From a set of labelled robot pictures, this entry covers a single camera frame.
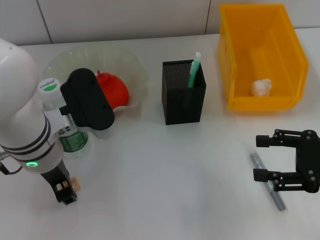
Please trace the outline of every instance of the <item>plastic bottle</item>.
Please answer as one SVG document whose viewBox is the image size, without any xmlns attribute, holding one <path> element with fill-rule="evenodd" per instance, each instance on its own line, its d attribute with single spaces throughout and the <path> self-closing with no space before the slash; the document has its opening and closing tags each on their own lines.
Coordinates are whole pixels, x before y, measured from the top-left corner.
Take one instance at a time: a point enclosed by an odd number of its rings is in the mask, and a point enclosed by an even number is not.
<svg viewBox="0 0 320 240">
<path fill-rule="evenodd" d="M 43 100 L 43 111 L 55 110 L 66 105 L 60 86 L 60 81 L 56 78 L 46 78 L 39 83 L 38 92 Z M 60 137 L 59 140 L 66 159 L 76 159 L 90 149 L 87 132 L 70 131 L 69 135 Z"/>
</svg>

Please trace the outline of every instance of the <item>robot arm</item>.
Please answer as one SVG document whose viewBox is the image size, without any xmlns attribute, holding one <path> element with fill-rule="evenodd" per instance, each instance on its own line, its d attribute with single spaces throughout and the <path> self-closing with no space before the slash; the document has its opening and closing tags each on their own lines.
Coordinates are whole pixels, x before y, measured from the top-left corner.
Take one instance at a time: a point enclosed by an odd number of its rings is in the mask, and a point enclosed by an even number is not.
<svg viewBox="0 0 320 240">
<path fill-rule="evenodd" d="M 276 129 L 272 137 L 256 136 L 256 146 L 295 148 L 295 171 L 279 172 L 253 169 L 256 182 L 272 181 L 274 191 L 306 191 L 316 193 L 320 186 L 320 138 L 313 130 L 288 131 Z"/>
<path fill-rule="evenodd" d="M 0 161 L 11 156 L 28 172 L 41 174 L 58 202 L 67 205 L 76 201 L 77 195 L 57 139 L 72 128 L 103 139 L 115 116 L 89 69 L 75 70 L 61 86 L 66 106 L 60 111 L 41 111 L 32 100 L 37 85 L 38 70 L 31 56 L 0 39 L 0 146 L 5 150 Z M 56 124 L 57 119 L 62 119 L 62 124 Z M 6 175 L 17 172 L 9 172 L 1 162 L 0 171 Z"/>
</svg>

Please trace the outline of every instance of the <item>small wooden block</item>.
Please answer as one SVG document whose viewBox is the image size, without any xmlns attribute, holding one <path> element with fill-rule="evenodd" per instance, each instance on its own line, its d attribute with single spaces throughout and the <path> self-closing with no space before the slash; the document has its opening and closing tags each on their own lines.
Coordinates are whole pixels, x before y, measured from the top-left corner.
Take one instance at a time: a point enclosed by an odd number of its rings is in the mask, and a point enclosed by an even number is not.
<svg viewBox="0 0 320 240">
<path fill-rule="evenodd" d="M 71 184 L 72 184 L 72 188 L 73 188 L 73 190 L 74 190 L 75 192 L 77 192 L 77 191 L 79 191 L 79 190 L 81 189 L 81 186 L 80 186 L 80 184 L 79 184 L 79 182 L 78 182 L 78 180 L 76 179 L 75 176 L 71 177 L 71 178 L 70 178 L 70 181 L 71 181 Z M 65 188 L 68 187 L 68 183 L 67 183 L 66 181 L 64 181 L 62 184 L 63 184 L 63 186 L 64 186 Z M 57 189 L 58 189 L 58 191 L 60 191 L 60 190 L 62 189 L 61 184 L 58 184 L 58 185 L 57 185 Z"/>
</svg>

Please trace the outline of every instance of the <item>cable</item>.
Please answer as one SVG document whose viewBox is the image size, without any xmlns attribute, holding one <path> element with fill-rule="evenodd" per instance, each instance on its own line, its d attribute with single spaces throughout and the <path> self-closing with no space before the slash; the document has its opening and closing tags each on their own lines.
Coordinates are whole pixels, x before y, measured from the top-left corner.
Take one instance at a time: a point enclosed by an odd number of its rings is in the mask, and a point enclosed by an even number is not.
<svg viewBox="0 0 320 240">
<path fill-rule="evenodd" d="M 22 169 L 22 166 L 20 166 L 16 171 L 10 171 L 8 175 L 17 174 L 18 172 L 20 172 L 21 169 Z"/>
</svg>

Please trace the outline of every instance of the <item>green indicator light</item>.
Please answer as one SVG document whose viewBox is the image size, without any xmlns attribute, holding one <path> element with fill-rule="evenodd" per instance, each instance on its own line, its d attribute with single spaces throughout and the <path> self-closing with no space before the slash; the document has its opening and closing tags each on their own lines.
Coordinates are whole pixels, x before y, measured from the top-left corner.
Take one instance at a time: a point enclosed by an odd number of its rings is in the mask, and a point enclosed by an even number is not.
<svg viewBox="0 0 320 240">
<path fill-rule="evenodd" d="M 36 167 L 36 166 L 38 166 L 38 163 L 36 163 L 36 162 L 27 162 L 27 164 L 26 164 L 28 167 Z"/>
</svg>

